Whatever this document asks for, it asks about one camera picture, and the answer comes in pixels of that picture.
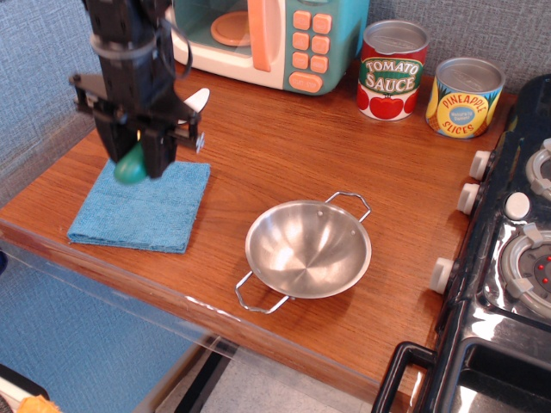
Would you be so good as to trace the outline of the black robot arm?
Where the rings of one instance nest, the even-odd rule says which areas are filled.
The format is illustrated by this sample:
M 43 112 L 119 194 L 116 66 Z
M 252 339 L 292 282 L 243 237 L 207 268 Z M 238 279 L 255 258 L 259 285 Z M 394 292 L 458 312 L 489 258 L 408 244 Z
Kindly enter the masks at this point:
M 176 159 L 179 145 L 199 151 L 201 111 L 209 97 L 201 89 L 187 100 L 175 91 L 179 79 L 165 13 L 169 1 L 87 1 L 90 44 L 101 73 L 75 74 L 76 105 L 91 114 L 115 178 L 134 184 L 159 178 Z

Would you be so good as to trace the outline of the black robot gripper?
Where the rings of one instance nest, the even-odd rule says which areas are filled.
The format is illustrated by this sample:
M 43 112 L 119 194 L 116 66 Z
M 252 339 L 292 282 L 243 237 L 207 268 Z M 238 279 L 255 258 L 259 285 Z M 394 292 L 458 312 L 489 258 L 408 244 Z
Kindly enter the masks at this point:
M 176 145 L 202 149 L 201 114 L 188 108 L 174 89 L 170 36 L 152 36 L 140 45 L 92 36 L 90 43 L 102 72 L 74 74 L 70 83 L 77 93 L 77 107 L 94 116 L 111 160 L 124 158 L 142 133 L 145 169 L 149 177 L 157 179 L 175 161 Z

